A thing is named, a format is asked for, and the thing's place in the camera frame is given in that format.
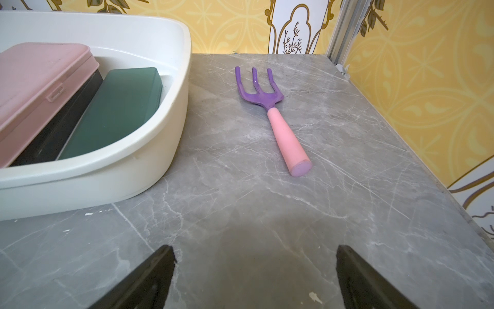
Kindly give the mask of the green pencil case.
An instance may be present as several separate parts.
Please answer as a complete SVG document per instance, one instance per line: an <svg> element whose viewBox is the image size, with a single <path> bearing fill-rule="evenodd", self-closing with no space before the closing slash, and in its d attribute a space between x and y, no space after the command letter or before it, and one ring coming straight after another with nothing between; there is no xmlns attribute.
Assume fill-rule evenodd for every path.
<svg viewBox="0 0 494 309"><path fill-rule="evenodd" d="M102 149L136 131L158 110L162 90L155 67L109 71L59 159Z"/></svg>

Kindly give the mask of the black pencil case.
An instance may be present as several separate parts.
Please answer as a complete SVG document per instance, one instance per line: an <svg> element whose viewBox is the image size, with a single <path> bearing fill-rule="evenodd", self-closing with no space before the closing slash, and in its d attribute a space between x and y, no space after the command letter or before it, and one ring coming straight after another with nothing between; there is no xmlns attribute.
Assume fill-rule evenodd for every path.
<svg viewBox="0 0 494 309"><path fill-rule="evenodd" d="M56 160L102 82L100 72L96 71L13 161L11 166Z"/></svg>

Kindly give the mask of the pink pencil case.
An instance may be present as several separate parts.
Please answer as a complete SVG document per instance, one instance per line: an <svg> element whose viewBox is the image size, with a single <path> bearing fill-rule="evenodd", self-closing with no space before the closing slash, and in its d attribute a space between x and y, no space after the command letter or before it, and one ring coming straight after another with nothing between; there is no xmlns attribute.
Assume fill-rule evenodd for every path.
<svg viewBox="0 0 494 309"><path fill-rule="evenodd" d="M74 43L24 42L1 52L1 167L9 167L99 70Z"/></svg>

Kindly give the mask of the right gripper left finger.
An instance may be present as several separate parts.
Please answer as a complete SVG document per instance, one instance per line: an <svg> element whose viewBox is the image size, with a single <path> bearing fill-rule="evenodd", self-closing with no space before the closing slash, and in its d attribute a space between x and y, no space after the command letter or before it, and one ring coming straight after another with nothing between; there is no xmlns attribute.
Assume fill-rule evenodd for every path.
<svg viewBox="0 0 494 309"><path fill-rule="evenodd" d="M91 308L163 308L176 263L173 247L161 246Z"/></svg>

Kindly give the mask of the white plastic storage box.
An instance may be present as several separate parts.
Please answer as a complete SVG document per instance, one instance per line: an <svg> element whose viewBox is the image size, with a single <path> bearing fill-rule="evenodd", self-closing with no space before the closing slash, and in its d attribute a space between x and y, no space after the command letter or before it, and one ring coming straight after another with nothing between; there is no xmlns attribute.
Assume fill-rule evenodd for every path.
<svg viewBox="0 0 494 309"><path fill-rule="evenodd" d="M102 75L155 67L163 91L156 113L112 145L66 160L2 169L2 220L119 202L161 179L174 158L187 114L192 41L184 23L127 14L2 11L1 49L22 42L87 45Z"/></svg>

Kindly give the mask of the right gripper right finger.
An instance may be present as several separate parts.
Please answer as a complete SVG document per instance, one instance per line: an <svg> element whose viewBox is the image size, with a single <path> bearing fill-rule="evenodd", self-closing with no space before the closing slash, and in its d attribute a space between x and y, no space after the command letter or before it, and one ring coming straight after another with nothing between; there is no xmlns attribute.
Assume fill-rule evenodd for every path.
<svg viewBox="0 0 494 309"><path fill-rule="evenodd" d="M338 246L336 270L346 308L418 308L348 245Z"/></svg>

